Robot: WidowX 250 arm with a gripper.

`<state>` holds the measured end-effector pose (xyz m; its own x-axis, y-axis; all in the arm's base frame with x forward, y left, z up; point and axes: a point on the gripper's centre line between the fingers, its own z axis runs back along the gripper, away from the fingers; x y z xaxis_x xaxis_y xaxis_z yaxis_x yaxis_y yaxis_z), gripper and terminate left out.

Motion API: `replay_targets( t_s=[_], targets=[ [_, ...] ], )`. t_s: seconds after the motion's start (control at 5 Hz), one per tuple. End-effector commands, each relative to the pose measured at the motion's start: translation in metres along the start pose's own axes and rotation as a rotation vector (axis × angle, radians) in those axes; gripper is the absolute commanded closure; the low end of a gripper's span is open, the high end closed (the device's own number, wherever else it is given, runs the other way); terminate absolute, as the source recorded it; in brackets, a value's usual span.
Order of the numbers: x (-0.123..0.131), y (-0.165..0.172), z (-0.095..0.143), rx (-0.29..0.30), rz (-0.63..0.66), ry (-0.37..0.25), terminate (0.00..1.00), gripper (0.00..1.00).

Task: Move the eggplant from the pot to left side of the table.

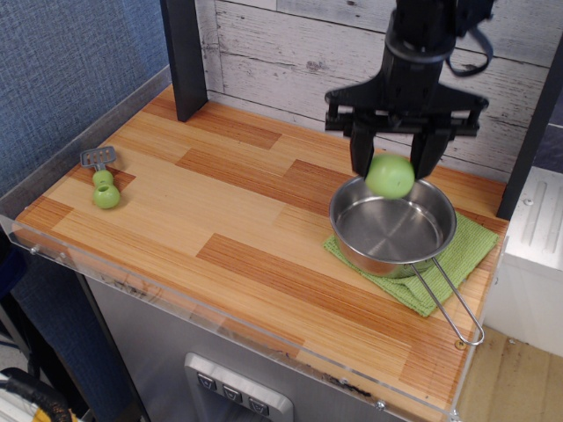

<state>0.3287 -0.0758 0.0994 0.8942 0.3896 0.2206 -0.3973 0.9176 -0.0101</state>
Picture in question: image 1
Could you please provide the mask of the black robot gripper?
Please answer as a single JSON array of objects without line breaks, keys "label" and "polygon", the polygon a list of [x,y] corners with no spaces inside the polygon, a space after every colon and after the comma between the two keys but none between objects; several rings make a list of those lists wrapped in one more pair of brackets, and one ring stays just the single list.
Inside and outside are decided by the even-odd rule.
[{"label": "black robot gripper", "polygon": [[439,82],[444,59],[387,44],[381,69],[370,80],[329,91],[325,129],[350,136],[353,171],[367,176],[375,133],[413,134],[414,176],[429,176],[451,136],[474,136],[486,98]]}]

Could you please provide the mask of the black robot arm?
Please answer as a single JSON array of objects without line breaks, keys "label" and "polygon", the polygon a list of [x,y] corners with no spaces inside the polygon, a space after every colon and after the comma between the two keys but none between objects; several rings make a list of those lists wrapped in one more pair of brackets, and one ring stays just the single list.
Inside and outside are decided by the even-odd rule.
[{"label": "black robot arm", "polygon": [[492,17],[490,1],[398,1],[385,35],[379,72],[329,91],[325,129],[349,141],[353,171],[369,172],[378,134],[411,135],[414,176],[425,178],[458,136],[474,137],[486,98],[440,82],[457,40],[471,36],[486,60],[494,57],[479,24]]}]

